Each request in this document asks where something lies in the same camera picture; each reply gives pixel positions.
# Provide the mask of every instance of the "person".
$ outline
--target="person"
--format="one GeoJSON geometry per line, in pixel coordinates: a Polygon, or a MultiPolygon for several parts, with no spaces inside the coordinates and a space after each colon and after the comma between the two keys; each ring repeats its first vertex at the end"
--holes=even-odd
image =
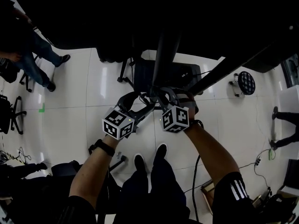
{"type": "MultiPolygon", "coordinates": [[[[195,108],[189,108],[191,124],[185,134],[196,147],[215,185],[213,223],[259,223],[238,165],[217,140],[199,124],[192,122],[194,115],[195,108]]],[[[97,143],[97,148],[72,181],[69,199],[58,220],[59,224],[96,223],[97,198],[119,141],[107,135],[97,143]]],[[[194,222],[189,220],[186,197],[165,159],[166,153],[167,145],[161,144],[154,159],[149,194],[144,160],[140,154],[135,155],[137,170],[122,186],[115,224],[194,222]]]]}
{"type": "Polygon", "coordinates": [[[290,143],[299,141],[299,113],[291,113],[291,112],[278,112],[278,107],[275,106],[272,113],[272,120],[275,119],[286,120],[296,126],[295,134],[291,137],[284,138],[275,142],[274,140],[270,141],[270,146],[273,150],[278,149],[279,147],[284,147],[289,145],[290,143]]]}
{"type": "Polygon", "coordinates": [[[33,31],[32,21],[15,8],[11,0],[0,0],[0,15],[0,58],[9,59],[29,77],[53,92],[55,84],[37,66],[32,52],[52,62],[55,67],[67,62],[71,56],[57,55],[51,45],[33,31]]]}

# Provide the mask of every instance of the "black shoe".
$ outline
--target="black shoe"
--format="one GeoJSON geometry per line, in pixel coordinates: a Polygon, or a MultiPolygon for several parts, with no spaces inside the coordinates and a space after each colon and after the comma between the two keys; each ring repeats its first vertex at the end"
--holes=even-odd
{"type": "Polygon", "coordinates": [[[270,141],[270,146],[274,151],[277,149],[276,143],[273,140],[270,141]]]}
{"type": "Polygon", "coordinates": [[[46,170],[48,167],[43,162],[36,165],[38,170],[46,170]]]}
{"type": "Polygon", "coordinates": [[[272,119],[273,120],[275,120],[277,113],[278,113],[278,107],[275,106],[274,109],[273,109],[273,113],[272,113],[272,119]]]}
{"type": "Polygon", "coordinates": [[[70,58],[71,58],[70,55],[65,55],[65,56],[63,56],[63,57],[62,57],[62,60],[61,60],[61,63],[60,63],[59,65],[56,65],[56,67],[61,66],[61,64],[67,62],[70,58]]]}
{"type": "Polygon", "coordinates": [[[159,156],[161,158],[164,158],[167,154],[167,145],[162,143],[158,146],[156,156],[159,156]]]}
{"type": "Polygon", "coordinates": [[[50,92],[53,92],[56,89],[56,85],[53,82],[50,82],[49,85],[47,86],[47,89],[50,92]]]}
{"type": "Polygon", "coordinates": [[[135,154],[134,164],[135,164],[135,167],[136,167],[137,171],[146,172],[145,171],[145,165],[144,165],[144,159],[141,156],[141,154],[135,154]]]}

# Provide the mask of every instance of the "white tile floor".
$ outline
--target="white tile floor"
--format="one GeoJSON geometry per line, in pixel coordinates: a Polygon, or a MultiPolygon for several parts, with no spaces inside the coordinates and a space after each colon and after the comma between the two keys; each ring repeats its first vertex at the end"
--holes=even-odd
{"type": "MultiPolygon", "coordinates": [[[[0,88],[5,96],[14,103],[20,95],[23,99],[24,134],[9,131],[3,135],[3,148],[12,155],[17,155],[17,149],[22,146],[25,154],[32,161],[45,161],[49,167],[77,160],[83,163],[88,157],[87,148],[104,133],[101,118],[109,107],[113,107],[118,99],[132,91],[129,84],[116,81],[120,74],[121,63],[100,62],[95,49],[78,49],[63,51],[54,48],[60,54],[71,54],[71,59],[54,70],[54,66],[45,60],[38,64],[49,76],[53,76],[57,85],[55,92],[45,91],[36,84],[32,93],[26,92],[18,82],[8,84],[0,80],[0,88]]],[[[145,59],[155,59],[155,51],[145,51],[145,59]]],[[[214,61],[202,57],[177,54],[176,62],[195,63],[201,70],[213,69],[222,59],[214,61]]],[[[271,120],[272,109],[277,105],[277,93],[286,88],[285,79],[280,66],[265,74],[257,73],[246,68],[256,81],[256,92],[249,97],[236,98],[228,85],[233,80],[230,74],[208,90],[203,95],[196,96],[199,113],[197,118],[202,120],[205,129],[213,135],[236,159],[239,166],[255,161],[256,155],[269,148],[268,139],[272,134],[280,137],[281,124],[271,120]]],[[[131,78],[131,70],[126,70],[131,78]]],[[[143,107],[139,100],[133,105],[138,110],[143,107]]],[[[160,111],[153,112],[140,125],[136,134],[124,139],[117,151],[129,158],[126,165],[116,169],[114,176],[122,183],[134,172],[133,156],[142,153],[149,171],[152,167],[156,147],[166,142],[169,147],[167,159],[172,165],[177,181],[183,190],[192,187],[194,165],[197,152],[183,134],[162,132],[158,119],[160,111]]],[[[275,160],[269,161],[268,154],[263,153],[260,165],[256,171],[265,175],[273,193],[282,185],[287,160],[280,159],[279,151],[275,160]]],[[[206,169],[199,163],[196,185],[210,179],[206,169]]],[[[254,174],[253,167],[241,169],[247,192],[251,198],[265,191],[263,178],[254,174]]],[[[204,202],[200,189],[196,189],[197,205],[200,221],[212,223],[212,216],[204,202]]],[[[191,192],[186,193],[187,205],[191,210],[191,218],[195,218],[191,192]]]]}

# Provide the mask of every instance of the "white cube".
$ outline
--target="white cube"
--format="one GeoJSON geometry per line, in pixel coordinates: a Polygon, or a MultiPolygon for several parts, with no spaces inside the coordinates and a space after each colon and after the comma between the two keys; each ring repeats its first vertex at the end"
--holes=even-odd
{"type": "Polygon", "coordinates": [[[103,131],[112,136],[113,138],[120,140],[132,133],[134,127],[134,119],[110,108],[102,119],[103,131]]]}
{"type": "Polygon", "coordinates": [[[162,129],[171,133],[178,133],[189,127],[188,108],[173,106],[160,119],[162,129]]]}

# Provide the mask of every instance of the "foot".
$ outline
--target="foot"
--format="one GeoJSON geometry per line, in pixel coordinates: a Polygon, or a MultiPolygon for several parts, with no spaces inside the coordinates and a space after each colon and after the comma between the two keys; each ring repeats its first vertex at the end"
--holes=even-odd
{"type": "Polygon", "coordinates": [[[38,170],[46,170],[48,167],[43,162],[36,165],[38,170]]]}
{"type": "Polygon", "coordinates": [[[276,143],[273,140],[270,141],[270,146],[274,151],[277,149],[276,143]]]}
{"type": "Polygon", "coordinates": [[[61,64],[67,62],[70,58],[71,58],[70,55],[65,55],[65,56],[63,56],[63,57],[62,57],[62,60],[61,60],[61,63],[60,63],[59,65],[56,65],[56,67],[61,66],[61,64]]]}
{"type": "Polygon", "coordinates": [[[53,82],[50,82],[49,85],[47,86],[47,89],[50,92],[53,92],[56,89],[56,85],[53,82]]]}
{"type": "Polygon", "coordinates": [[[167,145],[165,143],[162,143],[158,146],[156,156],[164,158],[166,154],[167,154],[167,145]]]}
{"type": "Polygon", "coordinates": [[[144,158],[141,154],[135,154],[134,164],[137,171],[146,172],[145,165],[144,165],[144,158]]]}
{"type": "Polygon", "coordinates": [[[274,109],[273,109],[273,113],[272,113],[272,119],[273,120],[275,120],[277,113],[278,113],[278,107],[275,106],[274,109]]]}

